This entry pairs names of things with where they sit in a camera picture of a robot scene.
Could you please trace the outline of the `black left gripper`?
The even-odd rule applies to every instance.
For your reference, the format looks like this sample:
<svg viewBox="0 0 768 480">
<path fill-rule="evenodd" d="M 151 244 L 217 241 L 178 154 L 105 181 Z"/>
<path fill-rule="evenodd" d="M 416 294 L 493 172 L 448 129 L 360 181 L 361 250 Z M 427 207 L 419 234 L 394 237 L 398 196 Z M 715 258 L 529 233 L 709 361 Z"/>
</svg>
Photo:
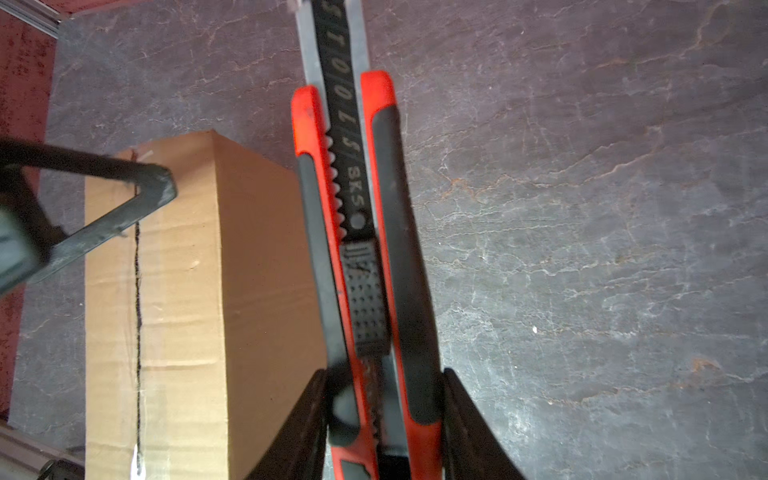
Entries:
<svg viewBox="0 0 768 480">
<path fill-rule="evenodd" d="M 129 183 L 134 197 L 72 234 L 54 227 L 22 169 L 34 167 Z M 39 282 L 120 235 L 177 196 L 171 172 L 86 152 L 1 141 L 1 296 L 25 282 Z"/>
</svg>

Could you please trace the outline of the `red handled box cutter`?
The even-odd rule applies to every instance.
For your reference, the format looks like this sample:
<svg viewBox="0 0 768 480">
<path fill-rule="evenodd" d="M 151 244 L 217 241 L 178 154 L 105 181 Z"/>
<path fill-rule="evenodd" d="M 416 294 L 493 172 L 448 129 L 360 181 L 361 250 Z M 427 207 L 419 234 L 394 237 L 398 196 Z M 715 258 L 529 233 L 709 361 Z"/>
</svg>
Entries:
<svg viewBox="0 0 768 480">
<path fill-rule="evenodd" d="M 295 18 L 305 85 L 291 117 L 334 474 L 439 479 L 442 373 L 394 84 L 370 65 L 360 2 L 300 1 Z"/>
</svg>

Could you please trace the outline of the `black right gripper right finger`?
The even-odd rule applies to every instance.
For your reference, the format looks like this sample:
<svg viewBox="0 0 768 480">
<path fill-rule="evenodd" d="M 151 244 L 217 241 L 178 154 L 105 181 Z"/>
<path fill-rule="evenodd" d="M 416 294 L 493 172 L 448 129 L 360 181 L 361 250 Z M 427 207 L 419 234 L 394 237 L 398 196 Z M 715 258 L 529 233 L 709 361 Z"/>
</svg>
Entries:
<svg viewBox="0 0 768 480">
<path fill-rule="evenodd" d="M 446 479 L 524 480 L 453 369 L 443 372 Z"/>
</svg>

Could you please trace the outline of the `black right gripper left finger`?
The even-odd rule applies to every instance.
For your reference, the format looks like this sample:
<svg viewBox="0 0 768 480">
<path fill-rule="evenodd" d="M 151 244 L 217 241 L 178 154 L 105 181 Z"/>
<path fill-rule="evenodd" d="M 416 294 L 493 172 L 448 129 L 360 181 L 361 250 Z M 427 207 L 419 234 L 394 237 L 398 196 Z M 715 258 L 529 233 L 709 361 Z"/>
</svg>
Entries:
<svg viewBox="0 0 768 480">
<path fill-rule="evenodd" d="M 327 438 L 327 374 L 317 370 L 249 480 L 322 478 Z"/>
</svg>

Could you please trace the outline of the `brown cardboard express box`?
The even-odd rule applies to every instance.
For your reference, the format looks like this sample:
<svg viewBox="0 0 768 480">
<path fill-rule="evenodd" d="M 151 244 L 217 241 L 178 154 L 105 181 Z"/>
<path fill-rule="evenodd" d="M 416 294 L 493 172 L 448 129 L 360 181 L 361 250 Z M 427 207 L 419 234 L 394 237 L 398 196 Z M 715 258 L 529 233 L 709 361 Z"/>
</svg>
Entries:
<svg viewBox="0 0 768 480">
<path fill-rule="evenodd" d="M 178 194 L 85 258 L 86 475 L 242 479 L 326 364 L 298 177 L 215 131 L 123 158 Z"/>
</svg>

